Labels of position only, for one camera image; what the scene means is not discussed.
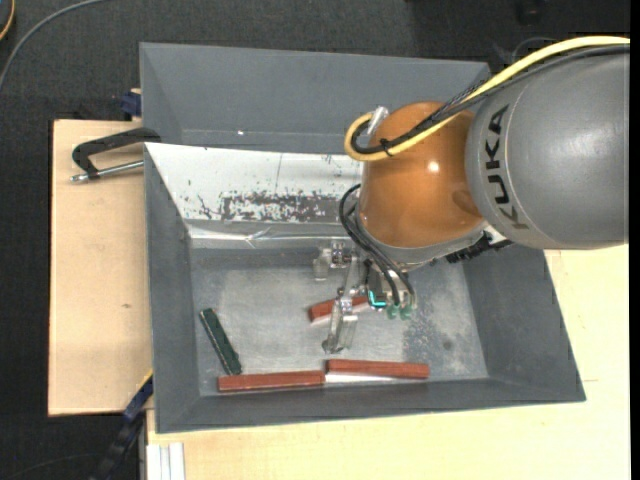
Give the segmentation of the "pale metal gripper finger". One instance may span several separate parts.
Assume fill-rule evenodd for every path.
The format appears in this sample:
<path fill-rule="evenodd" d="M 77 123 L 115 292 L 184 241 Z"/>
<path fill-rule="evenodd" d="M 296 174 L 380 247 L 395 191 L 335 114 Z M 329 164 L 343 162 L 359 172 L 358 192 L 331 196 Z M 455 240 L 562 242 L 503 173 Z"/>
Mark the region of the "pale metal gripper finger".
<path fill-rule="evenodd" d="M 326 354 L 337 354 L 352 346 L 355 330 L 358 323 L 358 315 L 353 309 L 353 298 L 337 297 L 333 303 L 329 332 L 322 342 L 322 348 Z"/>
<path fill-rule="evenodd" d="M 324 281 L 329 272 L 348 268 L 351 264 L 351 254 L 345 249 L 343 242 L 332 242 L 329 247 L 321 248 L 319 255 L 313 260 L 313 275 L 316 281 Z"/>

